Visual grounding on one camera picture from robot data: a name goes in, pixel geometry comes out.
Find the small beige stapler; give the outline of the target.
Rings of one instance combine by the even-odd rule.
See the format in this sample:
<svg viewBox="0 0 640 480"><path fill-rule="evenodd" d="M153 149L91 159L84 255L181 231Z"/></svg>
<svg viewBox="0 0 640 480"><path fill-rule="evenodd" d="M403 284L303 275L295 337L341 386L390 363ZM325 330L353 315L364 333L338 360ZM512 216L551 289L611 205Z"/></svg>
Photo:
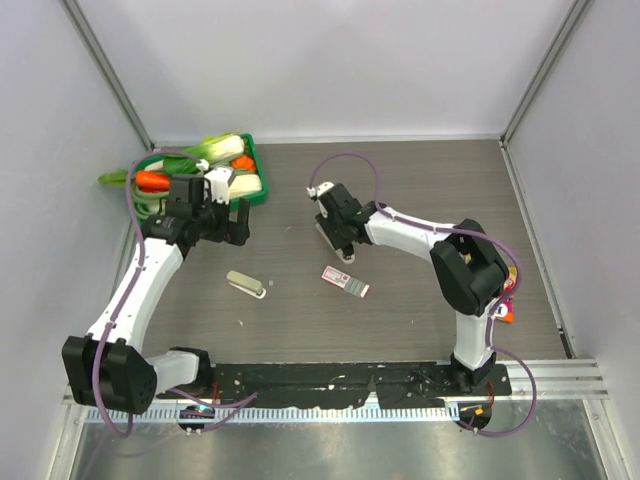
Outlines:
<svg viewBox="0 0 640 480"><path fill-rule="evenodd" d="M253 277L247 276L235 270L230 270L226 275L227 283L256 299L263 299L267 290L264 284Z"/></svg>

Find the red white staple box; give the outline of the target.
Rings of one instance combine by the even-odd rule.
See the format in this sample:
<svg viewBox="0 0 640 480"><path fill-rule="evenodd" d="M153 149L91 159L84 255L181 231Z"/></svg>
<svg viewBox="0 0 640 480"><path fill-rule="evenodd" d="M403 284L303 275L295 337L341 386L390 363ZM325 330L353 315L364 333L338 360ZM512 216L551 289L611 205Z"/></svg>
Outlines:
<svg viewBox="0 0 640 480"><path fill-rule="evenodd" d="M358 298L364 298L370 290L369 284L331 266L323 270L321 279Z"/></svg>

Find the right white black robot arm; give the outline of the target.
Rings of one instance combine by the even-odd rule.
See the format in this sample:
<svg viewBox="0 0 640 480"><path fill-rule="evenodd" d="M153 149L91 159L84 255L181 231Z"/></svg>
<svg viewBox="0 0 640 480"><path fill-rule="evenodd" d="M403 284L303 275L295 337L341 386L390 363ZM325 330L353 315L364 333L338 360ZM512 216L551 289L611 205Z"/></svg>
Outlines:
<svg viewBox="0 0 640 480"><path fill-rule="evenodd" d="M341 183L311 186L307 194L319 208L317 229L343 263L355 261L357 244L394 248L430 263L455 312L453 386L465 395L483 388L496 361L491 317L508 267L482 227L471 219L458 225L434 223L373 201L363 205Z"/></svg>

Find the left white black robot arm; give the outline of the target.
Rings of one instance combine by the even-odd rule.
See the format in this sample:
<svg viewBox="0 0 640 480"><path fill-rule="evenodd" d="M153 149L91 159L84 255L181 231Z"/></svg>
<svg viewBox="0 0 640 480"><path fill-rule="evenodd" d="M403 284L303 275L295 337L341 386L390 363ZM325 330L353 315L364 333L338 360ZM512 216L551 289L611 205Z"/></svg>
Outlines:
<svg viewBox="0 0 640 480"><path fill-rule="evenodd" d="M62 347L78 404L140 415L172 388L193 399L211 391L207 351L173 347L146 358L142 345L165 288L199 241L242 246L248 240L248 200L240 200L237 216L230 216L234 177L229 167L178 175L170 181L162 212L140 224L141 241L104 312L84 336L71 336Z"/></svg>

